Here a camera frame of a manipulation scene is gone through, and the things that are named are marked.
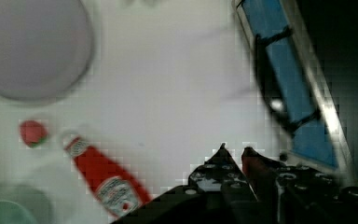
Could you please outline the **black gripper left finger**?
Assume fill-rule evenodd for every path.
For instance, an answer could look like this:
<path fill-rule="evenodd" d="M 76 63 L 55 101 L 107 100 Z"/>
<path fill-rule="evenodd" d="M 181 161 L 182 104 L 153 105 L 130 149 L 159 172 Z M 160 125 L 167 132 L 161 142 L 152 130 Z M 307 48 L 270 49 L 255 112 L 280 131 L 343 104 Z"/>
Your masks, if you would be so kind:
<path fill-rule="evenodd" d="M 247 178 L 223 143 L 210 159 L 188 177 L 202 193 L 205 219 L 213 224 L 256 224 L 258 200 Z"/>

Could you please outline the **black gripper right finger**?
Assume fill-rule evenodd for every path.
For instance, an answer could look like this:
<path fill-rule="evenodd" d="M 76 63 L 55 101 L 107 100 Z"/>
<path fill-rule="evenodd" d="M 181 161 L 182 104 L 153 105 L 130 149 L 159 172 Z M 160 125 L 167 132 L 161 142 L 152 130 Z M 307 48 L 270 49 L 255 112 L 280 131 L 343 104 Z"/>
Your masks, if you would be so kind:
<path fill-rule="evenodd" d="M 242 170 L 274 224 L 338 224 L 331 207 L 337 183 L 306 165 L 290 166 L 262 156 L 252 147 L 241 155 Z"/>

